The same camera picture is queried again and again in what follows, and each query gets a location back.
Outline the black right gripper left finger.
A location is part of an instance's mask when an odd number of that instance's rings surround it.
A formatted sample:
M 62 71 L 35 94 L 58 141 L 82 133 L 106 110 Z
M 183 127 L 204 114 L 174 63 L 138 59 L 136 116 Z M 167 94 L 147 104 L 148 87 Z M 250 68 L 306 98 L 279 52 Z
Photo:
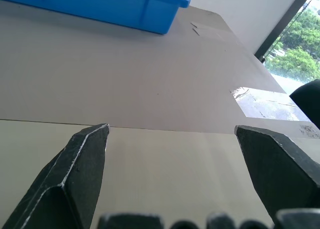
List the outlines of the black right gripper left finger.
M 107 123 L 75 133 L 39 172 L 2 229 L 90 229 L 109 133 Z

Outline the black rounded chair back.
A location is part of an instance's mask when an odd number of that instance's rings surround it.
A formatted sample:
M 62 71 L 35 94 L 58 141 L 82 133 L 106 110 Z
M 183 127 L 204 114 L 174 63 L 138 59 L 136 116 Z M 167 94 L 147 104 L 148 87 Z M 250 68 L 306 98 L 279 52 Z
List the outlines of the black rounded chair back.
M 289 97 L 320 130 L 320 79 L 300 86 Z

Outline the black window frame post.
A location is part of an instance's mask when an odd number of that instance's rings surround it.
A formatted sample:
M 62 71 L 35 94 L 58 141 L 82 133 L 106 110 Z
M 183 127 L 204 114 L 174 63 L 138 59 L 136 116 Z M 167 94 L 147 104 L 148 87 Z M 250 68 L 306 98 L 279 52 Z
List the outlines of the black window frame post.
M 254 56 L 263 63 L 265 61 L 265 54 L 272 44 L 276 41 L 281 32 L 286 28 L 289 22 L 294 18 L 298 10 L 303 6 L 307 0 L 294 0 L 279 22 L 275 25 L 261 46 L 255 52 Z

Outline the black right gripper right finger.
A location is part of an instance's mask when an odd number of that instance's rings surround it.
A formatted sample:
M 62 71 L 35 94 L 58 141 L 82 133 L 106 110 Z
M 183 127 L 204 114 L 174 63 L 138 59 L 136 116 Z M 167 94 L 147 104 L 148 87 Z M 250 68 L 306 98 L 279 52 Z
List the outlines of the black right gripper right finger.
M 237 125 L 234 133 L 272 221 L 281 210 L 320 209 L 319 163 L 282 133 L 247 125 Z

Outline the blue plastic bin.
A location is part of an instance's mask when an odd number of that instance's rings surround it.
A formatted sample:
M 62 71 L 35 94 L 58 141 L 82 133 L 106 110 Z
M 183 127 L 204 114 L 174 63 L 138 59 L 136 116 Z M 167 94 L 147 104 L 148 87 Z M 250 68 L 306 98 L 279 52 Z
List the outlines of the blue plastic bin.
M 191 0 L 7 0 L 157 34 L 167 34 Z

